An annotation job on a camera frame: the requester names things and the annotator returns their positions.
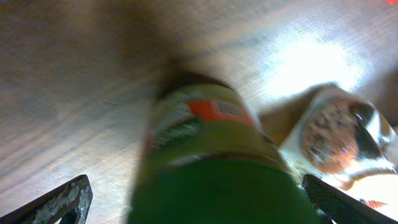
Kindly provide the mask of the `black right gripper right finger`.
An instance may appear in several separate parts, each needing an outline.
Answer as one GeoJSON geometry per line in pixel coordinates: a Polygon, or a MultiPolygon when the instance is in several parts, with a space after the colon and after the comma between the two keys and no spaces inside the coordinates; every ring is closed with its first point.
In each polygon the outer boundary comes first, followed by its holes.
{"type": "Polygon", "coordinates": [[[302,188],[315,208],[337,223],[397,224],[397,221],[369,208],[314,175],[304,175],[302,188]]]}

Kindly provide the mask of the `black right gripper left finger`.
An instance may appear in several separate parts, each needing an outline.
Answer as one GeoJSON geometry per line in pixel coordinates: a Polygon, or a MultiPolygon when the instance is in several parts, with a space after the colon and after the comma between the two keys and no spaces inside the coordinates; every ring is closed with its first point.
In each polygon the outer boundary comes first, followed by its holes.
{"type": "Polygon", "coordinates": [[[1,217],[1,223],[85,224],[93,192],[83,174],[1,217]]]}

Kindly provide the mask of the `beige snack bag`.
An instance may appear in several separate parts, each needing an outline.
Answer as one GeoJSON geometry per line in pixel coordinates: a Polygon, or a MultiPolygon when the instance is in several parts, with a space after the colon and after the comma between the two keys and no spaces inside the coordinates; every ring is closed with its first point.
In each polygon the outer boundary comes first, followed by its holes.
{"type": "Polygon", "coordinates": [[[314,175],[397,220],[397,134],[370,101],[327,85],[261,122],[297,184],[314,175]]]}

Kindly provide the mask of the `green lid spice jar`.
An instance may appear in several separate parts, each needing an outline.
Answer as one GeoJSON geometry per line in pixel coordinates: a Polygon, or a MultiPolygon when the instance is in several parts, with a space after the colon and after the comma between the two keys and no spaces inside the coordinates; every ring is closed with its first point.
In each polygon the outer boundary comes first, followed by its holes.
{"type": "Polygon", "coordinates": [[[319,223],[257,116],[197,73],[166,78],[153,105],[128,223],[319,223]]]}

